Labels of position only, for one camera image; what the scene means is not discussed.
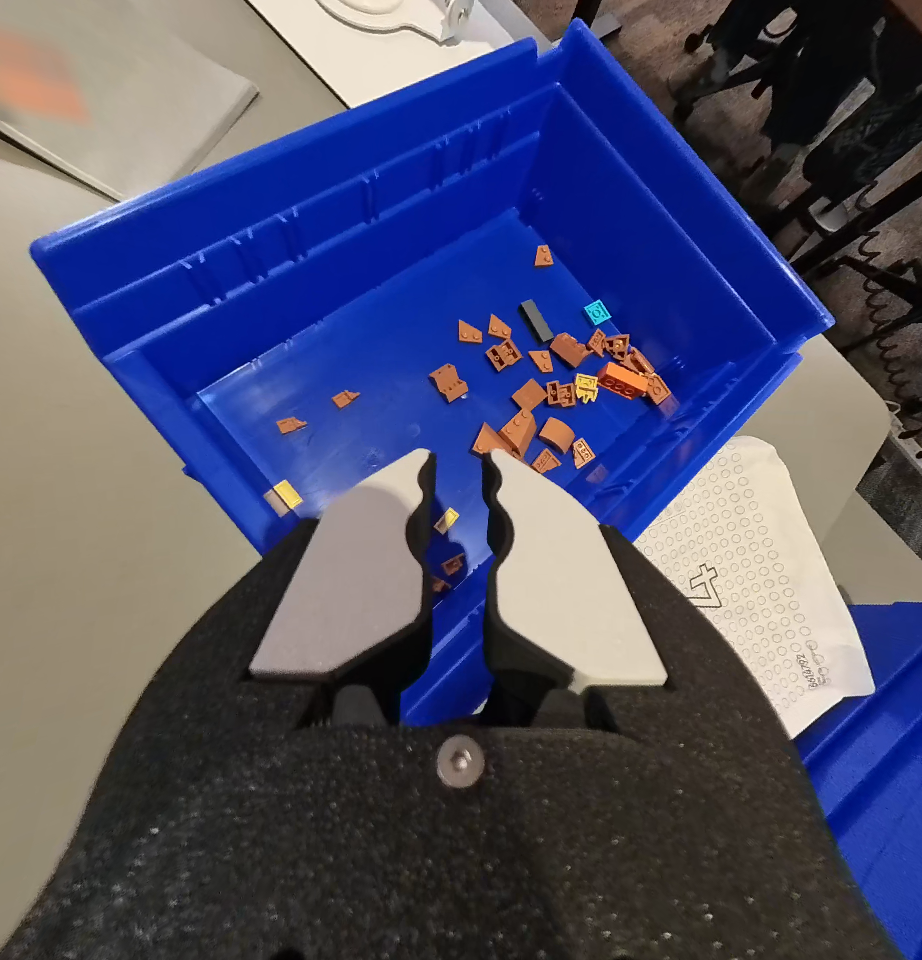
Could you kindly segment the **pile of brown toy bricks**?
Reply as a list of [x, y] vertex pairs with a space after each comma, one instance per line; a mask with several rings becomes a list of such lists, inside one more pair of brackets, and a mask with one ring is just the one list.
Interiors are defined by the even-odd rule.
[[436, 596], [460, 587], [489, 555], [480, 499], [480, 458], [497, 448], [543, 471], [566, 474], [579, 438], [605, 448], [607, 427], [625, 402], [577, 402], [575, 369], [537, 342], [521, 302], [532, 300], [555, 326], [555, 345], [595, 336], [574, 315], [584, 298], [558, 292], [557, 266], [535, 266], [521, 224], [496, 218], [438, 250], [366, 230], [317, 246], [304, 266], [279, 275], [283, 294], [257, 309], [284, 321], [282, 341], [229, 374], [202, 403], [227, 430], [248, 436], [272, 488], [288, 480], [303, 498], [300, 519], [280, 535], [271, 567], [282, 580], [304, 543], [302, 527], [383, 466], [415, 448], [438, 456], [434, 524], [427, 556]]

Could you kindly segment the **blue plastic bin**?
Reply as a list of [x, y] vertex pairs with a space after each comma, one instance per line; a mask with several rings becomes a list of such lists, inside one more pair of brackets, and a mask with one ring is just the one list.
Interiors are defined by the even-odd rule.
[[[515, 42], [36, 239], [37, 268], [92, 353], [261, 554], [300, 519], [202, 390], [282, 341], [257, 309], [277, 277], [351, 232], [439, 250], [521, 223], [561, 295], [601, 300], [672, 392], [627, 400], [593, 462], [548, 477], [639, 536], [834, 319], [636, 81], [583, 24]], [[487, 565], [436, 600], [434, 652], [405, 723], [488, 696]]]
[[828, 826], [875, 915], [922, 959], [922, 603], [857, 605], [875, 692], [795, 740]]

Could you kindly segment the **white plastic fixture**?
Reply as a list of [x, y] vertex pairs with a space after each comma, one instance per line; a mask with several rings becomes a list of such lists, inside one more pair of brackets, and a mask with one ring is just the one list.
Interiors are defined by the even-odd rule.
[[439, 45], [459, 36], [474, 11], [475, 1], [319, 1], [342, 23], [363, 32], [392, 34], [411, 31]]

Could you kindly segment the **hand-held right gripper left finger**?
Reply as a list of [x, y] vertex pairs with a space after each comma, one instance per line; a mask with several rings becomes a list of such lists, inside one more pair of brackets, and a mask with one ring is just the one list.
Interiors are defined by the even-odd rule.
[[417, 448], [335, 499], [311, 529], [251, 660], [258, 681], [371, 690], [387, 718], [430, 664], [427, 561], [436, 455]]

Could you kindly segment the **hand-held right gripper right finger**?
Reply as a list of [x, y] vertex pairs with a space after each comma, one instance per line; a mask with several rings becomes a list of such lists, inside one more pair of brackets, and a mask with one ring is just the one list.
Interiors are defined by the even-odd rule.
[[530, 723], [550, 694], [661, 688], [659, 651], [613, 547], [623, 538], [513, 455], [482, 458], [488, 507], [488, 723]]

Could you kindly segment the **orange toy brick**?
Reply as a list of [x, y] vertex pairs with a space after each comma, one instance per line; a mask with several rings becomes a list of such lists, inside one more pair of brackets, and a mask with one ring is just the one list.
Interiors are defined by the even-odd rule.
[[649, 386], [648, 378], [644, 374], [616, 362], [602, 366], [596, 379], [601, 389], [627, 400], [645, 397]]

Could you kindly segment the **black office chair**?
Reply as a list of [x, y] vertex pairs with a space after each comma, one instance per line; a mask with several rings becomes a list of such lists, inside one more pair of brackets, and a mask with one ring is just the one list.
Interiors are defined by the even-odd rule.
[[669, 79], [675, 113], [719, 92], [753, 54], [762, 31], [787, 10], [803, 29], [801, 50], [772, 88], [761, 128], [770, 151], [738, 191], [742, 205], [757, 214], [767, 212], [781, 182], [862, 78], [889, 100], [922, 86], [922, 33], [888, 2], [731, 1], [707, 33], [711, 54]]

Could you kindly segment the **white rounded board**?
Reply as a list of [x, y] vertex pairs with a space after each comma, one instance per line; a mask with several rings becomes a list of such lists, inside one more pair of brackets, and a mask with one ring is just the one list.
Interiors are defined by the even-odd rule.
[[373, 2], [372, 18], [347, 2], [251, 1], [250, 6], [353, 108], [521, 40], [550, 41], [515, 2]]

